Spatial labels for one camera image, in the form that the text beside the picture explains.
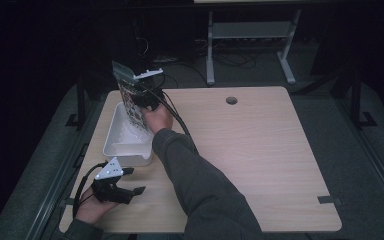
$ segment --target white triangular bracket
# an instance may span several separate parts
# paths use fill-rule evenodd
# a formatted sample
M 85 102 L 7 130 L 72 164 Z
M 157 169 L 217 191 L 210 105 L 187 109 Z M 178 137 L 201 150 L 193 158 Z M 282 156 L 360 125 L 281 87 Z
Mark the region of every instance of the white triangular bracket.
M 118 162 L 118 159 L 114 157 L 107 165 L 95 176 L 95 180 L 101 180 L 112 177 L 123 176 L 123 169 Z

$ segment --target light wood table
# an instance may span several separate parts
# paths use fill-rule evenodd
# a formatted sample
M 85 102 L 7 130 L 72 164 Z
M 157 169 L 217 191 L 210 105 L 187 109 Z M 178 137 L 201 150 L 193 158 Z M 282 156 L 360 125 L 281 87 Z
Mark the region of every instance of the light wood table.
M 186 123 L 199 153 L 236 185 L 264 232 L 337 231 L 341 220 L 329 196 L 317 162 L 287 91 L 282 87 L 202 88 L 165 90 Z M 235 97 L 235 105 L 226 98 Z M 112 115 L 121 101 L 111 92 L 102 110 L 71 197 L 81 178 L 102 153 Z M 182 132 L 175 123 L 173 129 Z M 94 173 L 86 186 L 90 186 Z M 183 232 L 186 215 L 177 201 L 160 160 L 136 167 L 119 187 L 146 186 L 129 205 L 120 205 L 98 226 L 107 232 Z M 72 221 L 67 206 L 60 223 L 66 231 Z

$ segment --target floor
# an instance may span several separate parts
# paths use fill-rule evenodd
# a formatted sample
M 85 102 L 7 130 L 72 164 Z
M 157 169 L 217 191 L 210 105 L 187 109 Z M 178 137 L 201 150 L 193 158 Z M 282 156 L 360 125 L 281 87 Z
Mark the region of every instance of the floor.
M 317 43 L 292 46 L 288 61 L 295 85 L 286 83 L 276 57 L 278 45 L 260 46 L 252 52 L 217 54 L 216 84 L 212 87 L 284 86 L 294 92 L 322 77 L 310 75 Z M 203 77 L 204 56 L 193 62 L 164 55 L 158 60 L 155 65 L 167 75 L 163 88 L 208 87 Z M 349 120 L 350 96 L 332 98 L 333 84 L 330 81 L 306 95 L 291 95 L 291 100 L 326 185 L 338 200 L 343 227 L 335 233 L 267 233 L 266 239 L 384 239 L 384 179 L 378 174 L 379 166 L 384 169 L 384 109 L 377 94 L 363 84 L 361 110 L 369 112 L 378 126 L 356 130 Z M 87 99 L 86 122 L 78 130 L 65 126 L 69 116 L 77 112 L 76 86 L 67 92 L 1 214 L 0 239 L 55 239 L 61 235 L 61 206 L 70 195 L 78 162 L 104 101 L 105 95 L 100 100 Z

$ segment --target sleeve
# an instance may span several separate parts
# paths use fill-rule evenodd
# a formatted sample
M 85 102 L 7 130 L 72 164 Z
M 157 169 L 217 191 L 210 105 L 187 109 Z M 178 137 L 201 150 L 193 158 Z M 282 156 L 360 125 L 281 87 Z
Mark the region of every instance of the sleeve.
M 153 150 L 188 216 L 185 239 L 262 239 L 245 197 L 219 169 L 194 152 L 188 136 L 162 129 L 154 137 Z
M 100 240 L 102 234 L 101 229 L 74 219 L 60 240 Z

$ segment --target hand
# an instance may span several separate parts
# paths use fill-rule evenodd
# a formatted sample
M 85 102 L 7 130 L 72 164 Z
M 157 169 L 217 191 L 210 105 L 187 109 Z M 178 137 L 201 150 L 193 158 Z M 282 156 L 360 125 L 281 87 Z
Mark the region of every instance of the hand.
M 79 210 L 77 210 L 76 218 L 80 221 L 95 224 L 102 216 L 111 209 L 119 205 L 114 202 L 100 202 L 93 196 L 93 190 L 89 187 L 80 198 Z
M 163 128 L 171 129 L 173 126 L 173 115 L 171 115 L 170 111 L 163 104 L 160 104 L 154 111 L 141 108 L 141 112 L 146 124 L 154 134 Z

